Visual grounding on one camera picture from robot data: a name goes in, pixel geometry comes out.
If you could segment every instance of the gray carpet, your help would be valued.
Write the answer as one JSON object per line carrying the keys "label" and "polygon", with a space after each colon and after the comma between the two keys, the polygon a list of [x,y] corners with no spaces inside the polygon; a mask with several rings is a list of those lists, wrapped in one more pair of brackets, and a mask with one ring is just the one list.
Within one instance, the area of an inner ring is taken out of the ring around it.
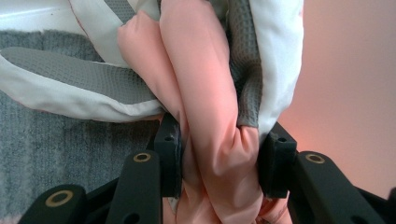
{"label": "gray carpet", "polygon": [[[57,31],[1,31],[0,49],[7,47],[102,61],[84,36]],[[57,185],[91,191],[116,178],[125,157],[145,149],[158,125],[70,119],[25,108],[0,91],[0,219],[22,214]]]}

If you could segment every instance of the gray mesh panel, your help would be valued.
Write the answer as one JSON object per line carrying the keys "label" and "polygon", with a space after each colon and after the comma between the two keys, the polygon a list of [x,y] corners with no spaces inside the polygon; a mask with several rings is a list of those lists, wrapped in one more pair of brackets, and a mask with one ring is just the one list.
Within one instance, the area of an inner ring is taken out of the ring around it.
{"label": "gray mesh panel", "polygon": [[146,83],[132,69],[91,63],[56,53],[22,48],[1,54],[16,66],[83,90],[94,91],[123,104],[154,100]]}
{"label": "gray mesh panel", "polygon": [[134,16],[134,9],[127,0],[105,0],[105,2],[123,23]]}
{"label": "gray mesh panel", "polygon": [[238,92],[238,125],[258,126],[262,68],[248,0],[229,1],[231,72]]}

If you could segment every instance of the crumpled fabric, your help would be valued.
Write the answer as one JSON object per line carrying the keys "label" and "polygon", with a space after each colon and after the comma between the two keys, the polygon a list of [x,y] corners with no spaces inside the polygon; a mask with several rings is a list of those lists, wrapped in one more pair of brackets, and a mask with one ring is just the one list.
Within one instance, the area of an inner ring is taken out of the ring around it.
{"label": "crumpled fabric", "polygon": [[183,192],[165,223],[291,223],[286,200],[263,198],[257,127],[237,126],[226,34],[210,3],[162,0],[118,32],[120,53],[180,123]]}

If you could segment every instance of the white trim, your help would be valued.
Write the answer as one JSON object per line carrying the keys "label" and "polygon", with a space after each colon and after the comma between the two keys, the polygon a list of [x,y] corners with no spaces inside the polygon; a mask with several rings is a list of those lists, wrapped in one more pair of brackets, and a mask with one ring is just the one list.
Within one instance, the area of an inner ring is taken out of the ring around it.
{"label": "white trim", "polygon": [[36,110],[75,119],[128,122],[164,112],[158,100],[125,105],[102,94],[26,71],[0,55],[0,90]]}
{"label": "white trim", "polygon": [[262,59],[262,102],[259,132],[263,140],[286,109],[300,74],[304,0],[250,0]]}
{"label": "white trim", "polygon": [[122,21],[103,0],[70,0],[73,12],[96,51],[107,63],[129,67],[117,43]]}

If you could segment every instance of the pink wall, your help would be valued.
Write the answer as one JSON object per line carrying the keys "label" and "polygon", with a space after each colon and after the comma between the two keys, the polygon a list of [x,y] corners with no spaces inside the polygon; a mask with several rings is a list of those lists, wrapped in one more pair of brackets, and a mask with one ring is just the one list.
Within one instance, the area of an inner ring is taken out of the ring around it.
{"label": "pink wall", "polygon": [[303,69],[280,122],[354,185],[396,187],[396,1],[306,0]]}

